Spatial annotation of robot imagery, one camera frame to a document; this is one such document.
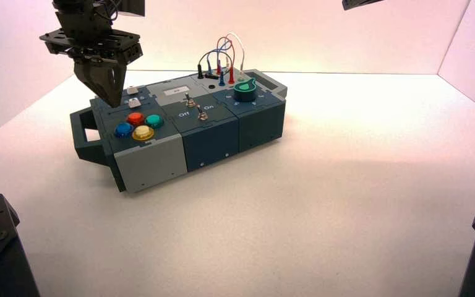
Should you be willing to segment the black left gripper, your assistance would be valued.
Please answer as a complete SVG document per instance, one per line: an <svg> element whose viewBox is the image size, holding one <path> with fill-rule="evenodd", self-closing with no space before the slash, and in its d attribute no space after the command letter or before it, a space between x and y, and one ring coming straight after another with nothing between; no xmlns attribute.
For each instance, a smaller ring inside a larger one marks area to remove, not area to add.
<svg viewBox="0 0 475 297"><path fill-rule="evenodd" d="M110 107L121 104L126 65L143 55L140 36L112 28L107 10L58 10L60 28L40 36L52 54L117 64L75 61L77 78Z"/></svg>

